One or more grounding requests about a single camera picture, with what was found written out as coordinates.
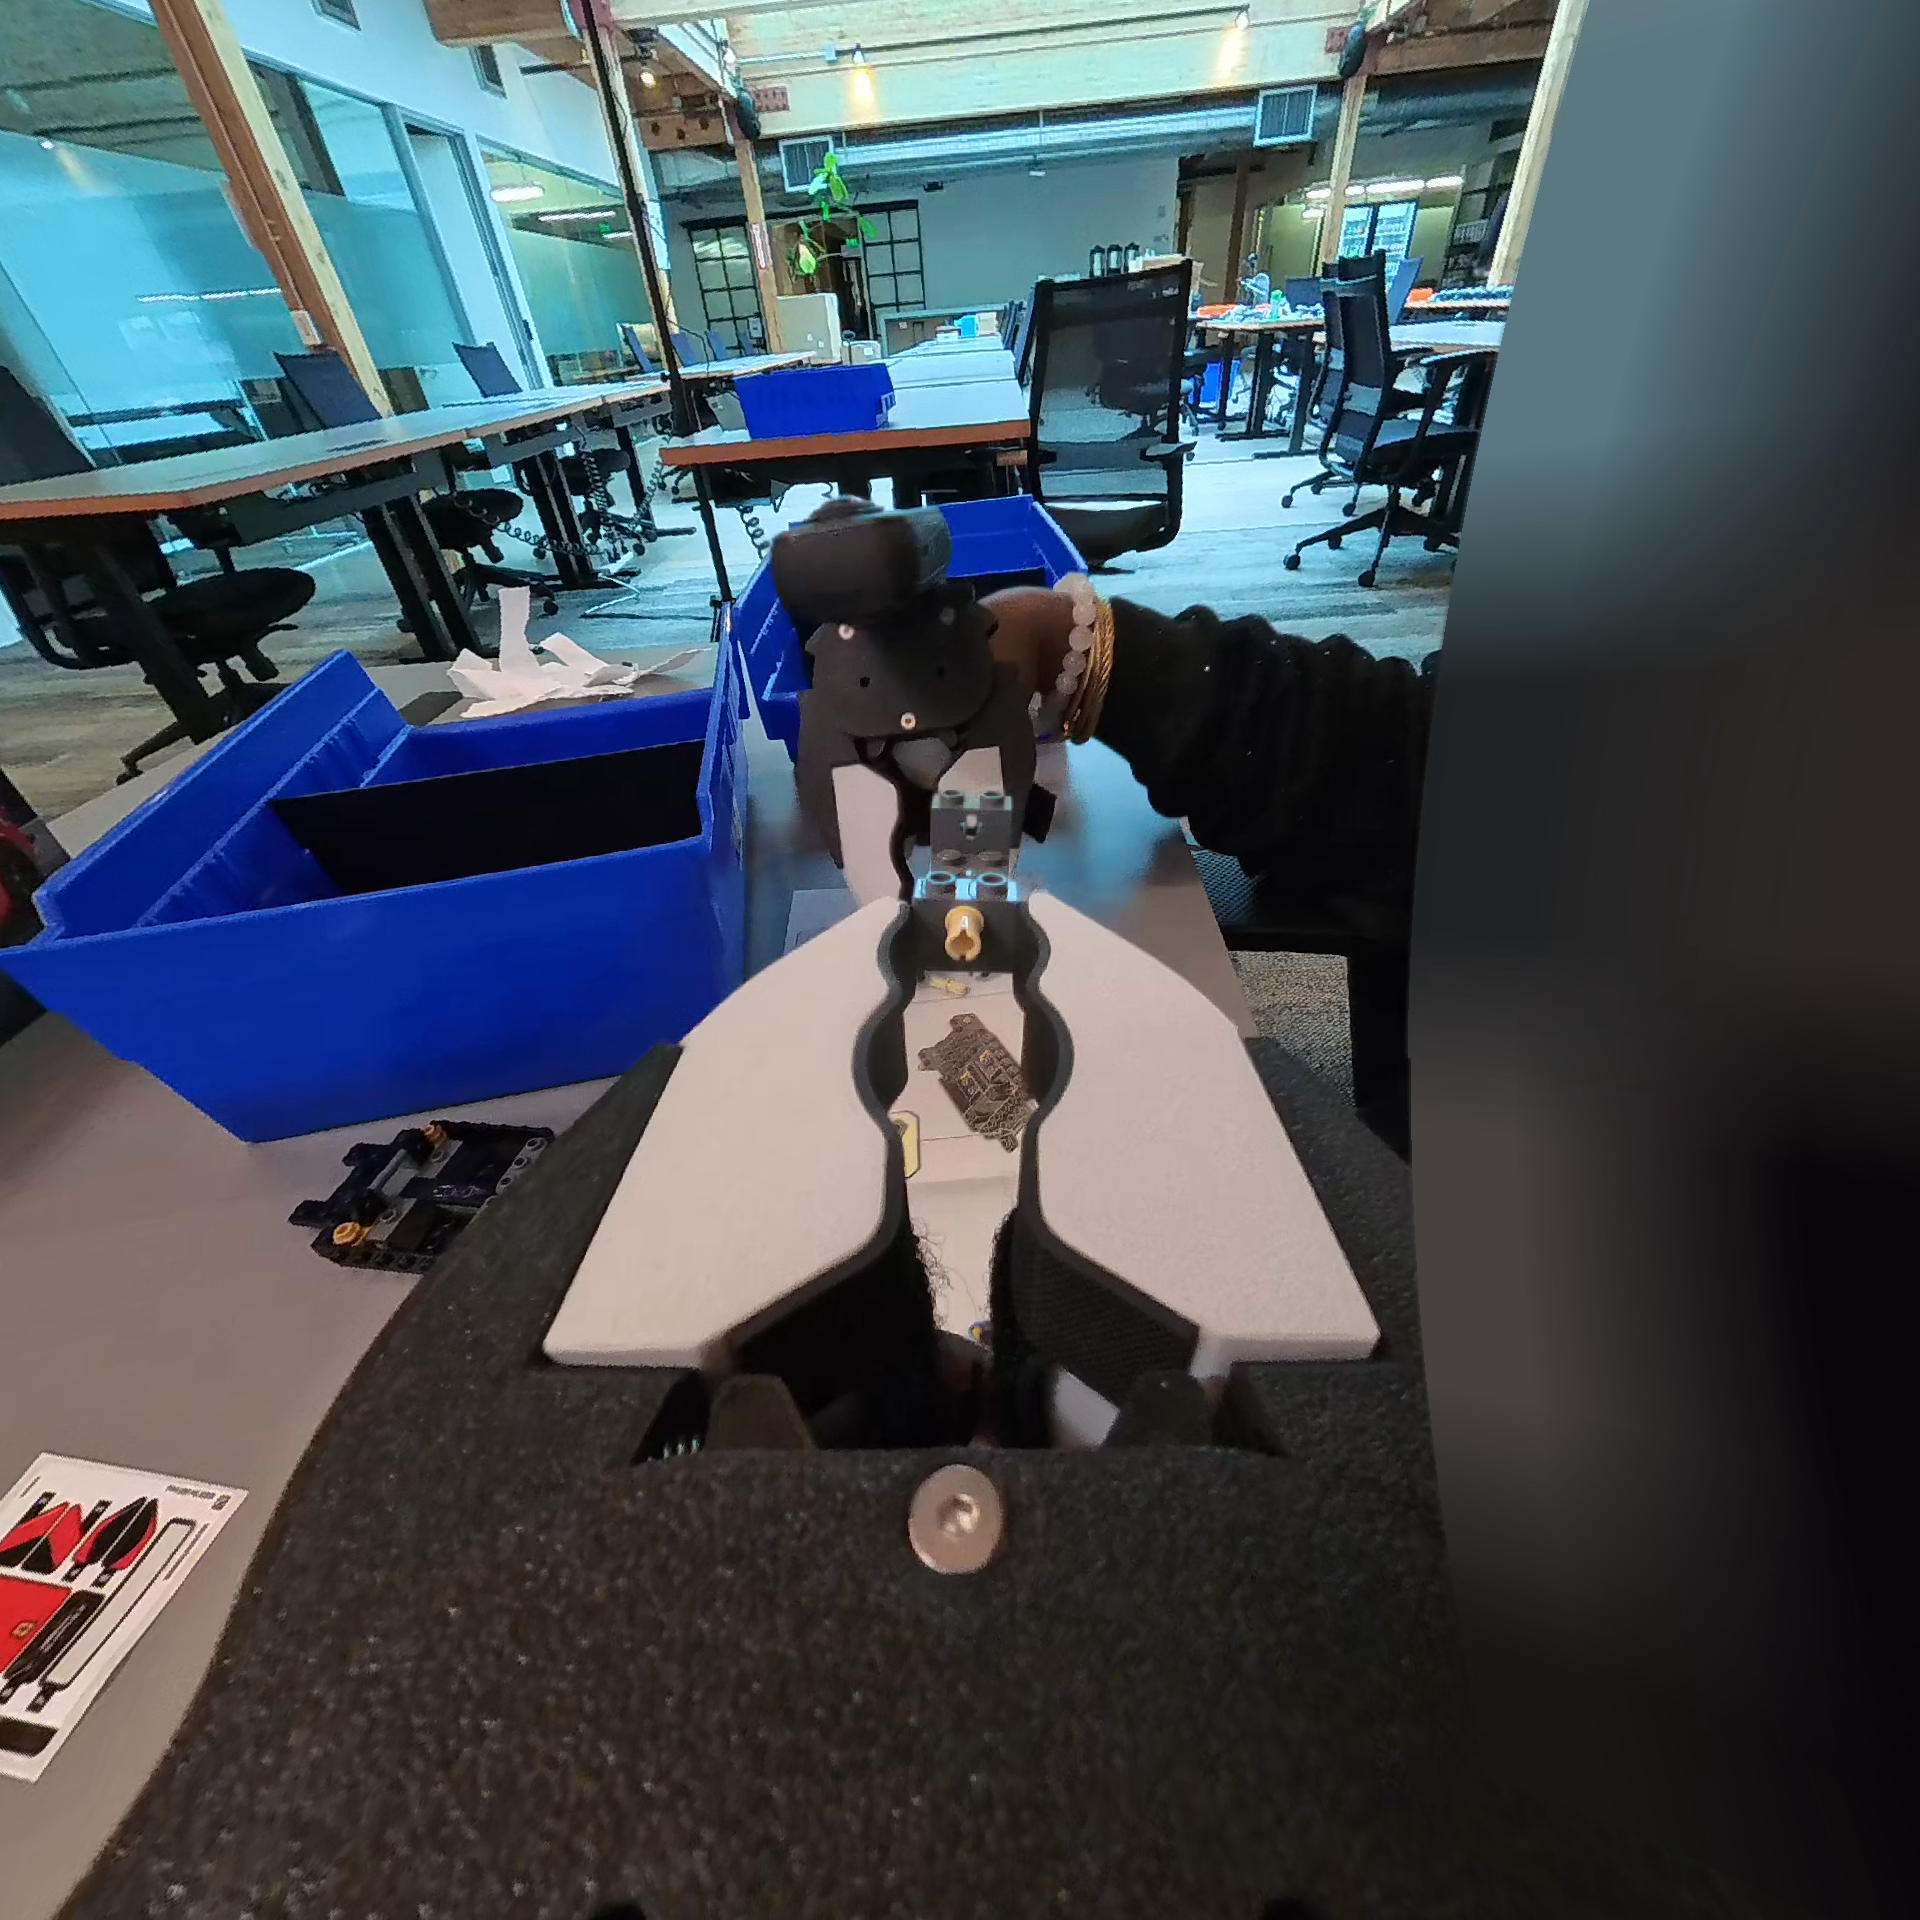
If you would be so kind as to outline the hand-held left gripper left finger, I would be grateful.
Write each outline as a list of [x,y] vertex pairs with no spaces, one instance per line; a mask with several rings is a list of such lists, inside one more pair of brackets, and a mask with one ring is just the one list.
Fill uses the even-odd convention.
[[904,1148],[867,1069],[899,1008],[872,902],[746,981],[684,1039],[545,1334],[557,1364],[713,1370],[905,1227]]

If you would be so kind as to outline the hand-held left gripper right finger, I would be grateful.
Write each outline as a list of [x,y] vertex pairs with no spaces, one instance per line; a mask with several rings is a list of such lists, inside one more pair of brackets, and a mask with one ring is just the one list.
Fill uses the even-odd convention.
[[1377,1315],[1234,1022],[1063,899],[1029,916],[1025,1341],[1056,1370],[1372,1358]]

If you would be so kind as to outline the grey lego brick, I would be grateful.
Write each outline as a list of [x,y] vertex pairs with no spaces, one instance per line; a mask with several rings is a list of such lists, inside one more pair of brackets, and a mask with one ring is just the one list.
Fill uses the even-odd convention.
[[930,876],[1002,892],[1017,871],[1025,805],[996,787],[947,784],[929,800]]

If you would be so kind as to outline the grey lego plate tan pin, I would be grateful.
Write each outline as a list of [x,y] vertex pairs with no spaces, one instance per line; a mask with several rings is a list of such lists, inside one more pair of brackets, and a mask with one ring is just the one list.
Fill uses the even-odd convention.
[[1020,973],[1035,951],[1029,900],[1008,871],[932,871],[907,902],[921,973]]

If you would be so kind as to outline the person's right forearm black sleeve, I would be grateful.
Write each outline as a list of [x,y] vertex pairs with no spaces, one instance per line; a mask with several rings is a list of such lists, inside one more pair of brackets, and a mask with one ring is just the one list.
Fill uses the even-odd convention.
[[1407,948],[1442,654],[1375,656],[1209,608],[1111,611],[1095,735],[1154,812],[1308,916]]

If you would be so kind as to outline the lego instruction booklet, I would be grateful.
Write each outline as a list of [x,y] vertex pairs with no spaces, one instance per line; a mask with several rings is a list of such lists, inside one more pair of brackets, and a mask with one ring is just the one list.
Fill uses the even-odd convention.
[[904,1090],[889,1103],[917,1195],[988,1184],[1013,1194],[1025,1130],[1037,1108],[1025,1054],[1025,1008],[1008,973],[976,973],[948,999],[923,978],[904,1011]]

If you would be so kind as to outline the person's right hand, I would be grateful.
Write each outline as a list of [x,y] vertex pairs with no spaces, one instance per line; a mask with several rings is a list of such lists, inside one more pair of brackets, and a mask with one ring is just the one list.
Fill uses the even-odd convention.
[[1035,735],[1058,738],[1073,707],[1073,695],[1061,692],[1077,624],[1073,591],[1013,584],[985,594],[981,608],[995,626],[993,654],[1015,670]]

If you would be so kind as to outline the wooden top office desk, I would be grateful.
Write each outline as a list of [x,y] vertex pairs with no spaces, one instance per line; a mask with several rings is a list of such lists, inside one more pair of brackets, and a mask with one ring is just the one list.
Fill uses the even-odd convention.
[[425,528],[425,493],[448,491],[465,454],[489,474],[528,467],[546,540],[570,560],[583,560],[583,536],[565,518],[560,451],[604,429],[649,426],[668,404],[661,380],[522,390],[44,478],[5,490],[5,555],[61,549],[67,572],[101,584],[108,605],[130,608],[132,583],[113,549],[149,522],[207,509],[215,546],[251,546],[322,522],[362,518],[425,658],[450,661],[479,652],[479,638]]
[[897,384],[889,422],[835,439],[752,439],[738,421],[691,442],[663,443],[669,474],[689,474],[715,493],[724,483],[757,491],[829,487],[872,495],[879,483],[895,502],[1002,495],[1025,487],[1029,399],[1013,356],[995,340],[930,343],[883,358]]

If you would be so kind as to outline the small blue plastic bin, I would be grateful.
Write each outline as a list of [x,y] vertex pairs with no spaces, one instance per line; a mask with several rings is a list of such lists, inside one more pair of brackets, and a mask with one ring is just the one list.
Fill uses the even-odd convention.
[[872,434],[889,426],[897,384],[887,363],[794,365],[737,374],[735,396],[757,442]]

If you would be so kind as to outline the crumpled white paper bags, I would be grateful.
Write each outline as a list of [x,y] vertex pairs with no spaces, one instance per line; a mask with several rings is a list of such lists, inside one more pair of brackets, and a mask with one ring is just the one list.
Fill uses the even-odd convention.
[[704,646],[655,650],[647,656],[597,656],[575,638],[554,631],[533,640],[528,588],[497,594],[499,635],[492,656],[459,652],[448,678],[465,699],[463,717],[508,717],[583,704],[624,704],[681,687],[685,675],[709,658]]

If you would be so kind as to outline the black mesh office chair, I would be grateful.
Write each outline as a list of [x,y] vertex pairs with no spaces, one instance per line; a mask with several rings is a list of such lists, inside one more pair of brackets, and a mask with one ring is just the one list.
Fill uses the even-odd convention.
[[1035,286],[1025,487],[1091,573],[1181,530],[1191,290],[1187,255]]

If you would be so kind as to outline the large blue plastic bin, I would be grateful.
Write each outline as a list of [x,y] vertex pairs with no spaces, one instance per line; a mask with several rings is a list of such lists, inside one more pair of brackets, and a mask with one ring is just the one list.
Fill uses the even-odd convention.
[[264,1142],[629,1069],[746,966],[747,701],[410,723],[337,654],[41,890],[5,971]]

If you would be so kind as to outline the green potted plant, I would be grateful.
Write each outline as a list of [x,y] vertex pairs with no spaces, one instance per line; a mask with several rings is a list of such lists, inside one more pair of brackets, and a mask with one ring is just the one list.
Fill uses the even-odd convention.
[[805,199],[808,210],[796,218],[786,247],[786,267],[796,284],[812,288],[832,258],[864,263],[876,227],[856,203],[835,147],[818,158]]

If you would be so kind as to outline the red black sticker sheet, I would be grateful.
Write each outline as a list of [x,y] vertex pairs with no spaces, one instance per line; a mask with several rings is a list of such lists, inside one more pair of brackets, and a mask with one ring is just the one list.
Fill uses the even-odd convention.
[[35,1782],[181,1590],[241,1485],[36,1454],[3,1496],[3,1776]]

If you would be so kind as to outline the black lego frame assembly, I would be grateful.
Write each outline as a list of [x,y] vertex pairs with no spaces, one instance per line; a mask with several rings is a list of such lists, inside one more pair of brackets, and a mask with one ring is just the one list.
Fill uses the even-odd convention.
[[418,1277],[555,1139],[546,1126],[441,1117],[387,1142],[354,1142],[343,1180],[301,1199],[289,1226],[324,1261]]

